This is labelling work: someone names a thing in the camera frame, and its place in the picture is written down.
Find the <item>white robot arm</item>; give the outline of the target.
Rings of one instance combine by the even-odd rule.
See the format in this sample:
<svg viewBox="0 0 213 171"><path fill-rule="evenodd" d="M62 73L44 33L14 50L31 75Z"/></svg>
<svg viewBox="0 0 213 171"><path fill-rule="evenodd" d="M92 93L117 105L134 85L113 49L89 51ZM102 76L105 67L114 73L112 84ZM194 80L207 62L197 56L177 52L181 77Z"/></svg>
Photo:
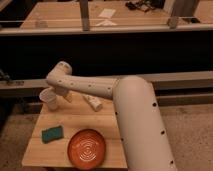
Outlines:
<svg viewBox="0 0 213 171"><path fill-rule="evenodd" d="M48 73L48 85L113 101L128 171L178 171L152 85L144 78L72 76L62 61Z"/></svg>

